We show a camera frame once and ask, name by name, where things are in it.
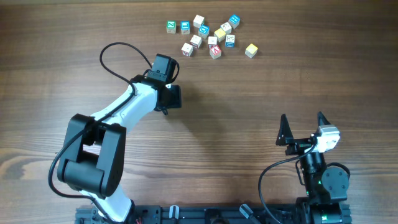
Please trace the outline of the white block red side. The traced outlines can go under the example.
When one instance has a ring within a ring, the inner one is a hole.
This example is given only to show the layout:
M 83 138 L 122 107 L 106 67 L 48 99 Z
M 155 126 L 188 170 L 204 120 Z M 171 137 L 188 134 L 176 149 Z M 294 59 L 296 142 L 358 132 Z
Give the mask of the white block red side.
M 202 43 L 202 38 L 198 35 L 193 35 L 190 44 L 193 46 L 194 49 L 199 49 Z

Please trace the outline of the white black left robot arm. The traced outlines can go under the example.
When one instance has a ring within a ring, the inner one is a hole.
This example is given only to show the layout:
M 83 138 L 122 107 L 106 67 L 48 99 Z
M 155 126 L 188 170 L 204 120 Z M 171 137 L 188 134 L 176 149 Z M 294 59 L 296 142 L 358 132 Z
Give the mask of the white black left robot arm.
M 127 90 L 105 109 L 76 114 L 68 124 L 61 151 L 54 160 L 59 181 L 91 200 L 108 223 L 125 223 L 134 212 L 120 181 L 127 133 L 152 111 L 166 114 L 182 105 L 174 81 L 180 67 L 158 54 L 151 68 L 128 81 Z

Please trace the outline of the white block red V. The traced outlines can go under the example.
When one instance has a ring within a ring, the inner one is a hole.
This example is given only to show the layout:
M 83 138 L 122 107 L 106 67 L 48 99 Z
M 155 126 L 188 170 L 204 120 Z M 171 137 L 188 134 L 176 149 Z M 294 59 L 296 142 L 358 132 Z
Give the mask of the white block red V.
M 181 51 L 183 55 L 190 57 L 191 54 L 193 53 L 193 46 L 191 44 L 184 43 Z

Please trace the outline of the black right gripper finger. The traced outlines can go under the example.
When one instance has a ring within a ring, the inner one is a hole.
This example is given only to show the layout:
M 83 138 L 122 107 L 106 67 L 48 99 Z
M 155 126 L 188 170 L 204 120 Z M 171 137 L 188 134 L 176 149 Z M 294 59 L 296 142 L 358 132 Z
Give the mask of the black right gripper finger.
M 331 123 L 326 119 L 324 114 L 319 111 L 317 114 L 318 126 L 330 125 Z
M 277 135 L 277 139 L 275 144 L 277 146 L 287 146 L 289 144 L 293 144 L 294 137 L 290 129 L 290 125 L 286 114 L 282 114 L 280 117 L 280 128 Z

